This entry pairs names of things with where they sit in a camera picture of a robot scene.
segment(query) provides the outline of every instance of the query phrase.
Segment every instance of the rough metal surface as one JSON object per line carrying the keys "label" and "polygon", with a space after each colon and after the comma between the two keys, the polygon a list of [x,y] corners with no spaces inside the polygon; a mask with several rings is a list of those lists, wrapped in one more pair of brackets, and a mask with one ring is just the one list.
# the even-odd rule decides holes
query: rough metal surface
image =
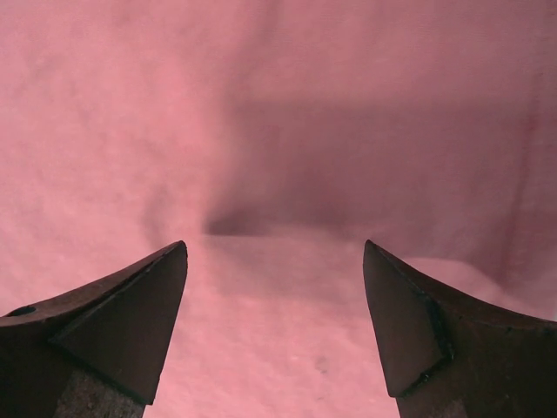
{"label": "rough metal surface", "polygon": [[97,377],[75,370],[53,418],[141,418],[144,409]]}

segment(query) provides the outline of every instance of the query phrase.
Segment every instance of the pink surface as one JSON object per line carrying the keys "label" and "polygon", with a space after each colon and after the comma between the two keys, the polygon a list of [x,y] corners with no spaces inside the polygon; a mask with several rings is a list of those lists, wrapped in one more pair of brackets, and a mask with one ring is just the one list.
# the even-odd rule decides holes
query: pink surface
{"label": "pink surface", "polygon": [[0,308],[184,239],[150,418],[396,415],[365,239],[557,311],[554,0],[6,0]]}

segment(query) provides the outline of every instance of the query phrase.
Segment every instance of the metal tool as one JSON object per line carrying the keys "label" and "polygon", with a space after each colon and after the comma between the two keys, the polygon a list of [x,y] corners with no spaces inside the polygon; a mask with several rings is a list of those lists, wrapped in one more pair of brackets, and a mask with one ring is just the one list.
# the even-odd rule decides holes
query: metal tool
{"label": "metal tool", "polygon": [[477,300],[371,241],[364,276],[401,418],[557,417],[557,323]]}
{"label": "metal tool", "polygon": [[140,418],[185,287],[184,242],[0,318],[0,418]]}

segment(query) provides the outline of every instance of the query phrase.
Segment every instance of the pink fabric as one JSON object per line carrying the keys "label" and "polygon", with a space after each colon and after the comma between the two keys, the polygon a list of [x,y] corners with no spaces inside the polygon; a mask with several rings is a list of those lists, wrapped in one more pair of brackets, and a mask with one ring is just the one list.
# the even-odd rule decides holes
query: pink fabric
{"label": "pink fabric", "polygon": [[365,239],[555,314],[555,7],[3,1],[0,308],[184,239],[145,416],[397,416]]}

